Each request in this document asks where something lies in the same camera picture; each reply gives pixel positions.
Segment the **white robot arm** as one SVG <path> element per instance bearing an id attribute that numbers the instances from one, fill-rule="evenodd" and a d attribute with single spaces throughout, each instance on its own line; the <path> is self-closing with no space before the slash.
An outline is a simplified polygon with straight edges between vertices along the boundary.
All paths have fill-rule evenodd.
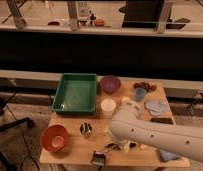
<path id="1" fill-rule="evenodd" d="M 135 101 L 120 105 L 108 125 L 116 144 L 134 141 L 203 163 L 203 128 L 144 121 L 141 114 Z"/>

